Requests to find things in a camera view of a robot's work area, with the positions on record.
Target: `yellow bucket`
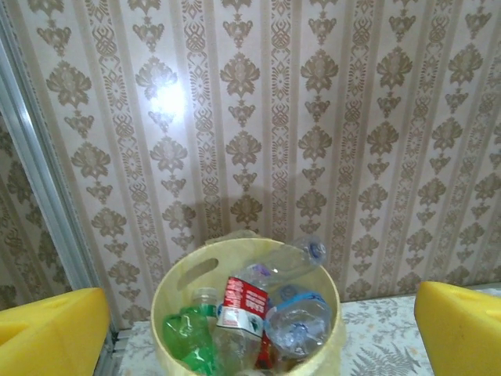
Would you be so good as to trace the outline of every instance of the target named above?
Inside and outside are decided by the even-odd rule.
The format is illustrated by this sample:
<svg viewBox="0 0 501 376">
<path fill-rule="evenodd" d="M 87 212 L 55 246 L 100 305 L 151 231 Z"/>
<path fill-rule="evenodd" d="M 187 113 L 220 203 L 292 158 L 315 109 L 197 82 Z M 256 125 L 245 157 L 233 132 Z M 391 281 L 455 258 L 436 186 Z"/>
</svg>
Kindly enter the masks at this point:
<svg viewBox="0 0 501 376">
<path fill-rule="evenodd" d="M 169 353 L 162 335 L 162 320 L 191 303 L 194 290 L 214 287 L 223 296 L 230 273 L 242 269 L 250 260 L 281 245 L 271 239 L 225 240 L 207 245 L 187 255 L 165 275 L 153 297 L 151 326 L 157 359 L 169 376 L 195 376 Z M 308 361 L 295 367 L 288 375 L 339 375 L 341 348 L 346 339 L 341 304 L 336 285 L 327 271 L 317 268 L 294 283 L 318 291 L 333 310 L 333 330 L 326 344 Z"/>
</svg>

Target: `bucket handle hole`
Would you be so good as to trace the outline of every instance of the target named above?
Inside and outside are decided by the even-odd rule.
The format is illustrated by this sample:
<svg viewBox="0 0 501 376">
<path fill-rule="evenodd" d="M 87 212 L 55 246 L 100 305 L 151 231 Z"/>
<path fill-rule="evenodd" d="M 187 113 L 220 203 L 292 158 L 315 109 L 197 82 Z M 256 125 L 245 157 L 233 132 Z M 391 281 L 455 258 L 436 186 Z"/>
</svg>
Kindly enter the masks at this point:
<svg viewBox="0 0 501 376">
<path fill-rule="evenodd" d="M 216 258 L 210 258 L 187 270 L 178 280 L 178 291 L 191 284 L 195 279 L 216 269 L 218 265 L 219 261 Z"/>
</svg>

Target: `metal frame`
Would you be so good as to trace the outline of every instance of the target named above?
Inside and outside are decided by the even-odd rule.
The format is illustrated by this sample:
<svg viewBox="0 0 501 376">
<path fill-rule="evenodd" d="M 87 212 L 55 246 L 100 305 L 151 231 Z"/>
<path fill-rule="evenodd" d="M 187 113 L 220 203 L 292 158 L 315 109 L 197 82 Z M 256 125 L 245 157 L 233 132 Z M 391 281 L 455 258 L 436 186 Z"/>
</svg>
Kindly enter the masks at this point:
<svg viewBox="0 0 501 376">
<path fill-rule="evenodd" d="M 0 111 L 71 287 L 74 290 L 102 287 L 63 169 L 8 25 L 9 19 L 0 6 Z M 112 318 L 96 374 L 105 374 L 110 369 L 116 334 Z"/>
</svg>

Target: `wall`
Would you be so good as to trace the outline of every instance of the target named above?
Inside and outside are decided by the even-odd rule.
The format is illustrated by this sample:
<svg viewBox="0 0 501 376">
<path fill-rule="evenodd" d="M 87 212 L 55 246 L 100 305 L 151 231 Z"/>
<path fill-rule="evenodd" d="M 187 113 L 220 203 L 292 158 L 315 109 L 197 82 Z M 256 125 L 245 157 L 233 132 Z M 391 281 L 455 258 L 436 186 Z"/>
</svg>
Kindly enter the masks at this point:
<svg viewBox="0 0 501 376">
<path fill-rule="evenodd" d="M 123 327 L 247 228 L 344 300 L 501 280 L 501 2 L 4 2 Z"/>
<path fill-rule="evenodd" d="M 0 114 L 0 310 L 70 291 Z"/>
</svg>

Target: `patterned tablecloth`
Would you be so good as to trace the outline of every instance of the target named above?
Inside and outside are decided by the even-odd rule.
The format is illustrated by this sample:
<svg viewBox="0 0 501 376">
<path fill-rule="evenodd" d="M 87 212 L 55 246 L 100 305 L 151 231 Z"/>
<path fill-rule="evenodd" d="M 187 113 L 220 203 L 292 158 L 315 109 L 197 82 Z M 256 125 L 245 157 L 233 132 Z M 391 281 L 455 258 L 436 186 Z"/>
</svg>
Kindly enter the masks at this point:
<svg viewBox="0 0 501 376">
<path fill-rule="evenodd" d="M 501 287 L 476 290 L 501 296 Z M 430 362 L 414 320 L 414 296 L 342 304 L 347 341 L 341 354 L 343 376 L 431 375 Z M 150 323 L 135 323 L 120 376 L 163 376 Z"/>
</svg>

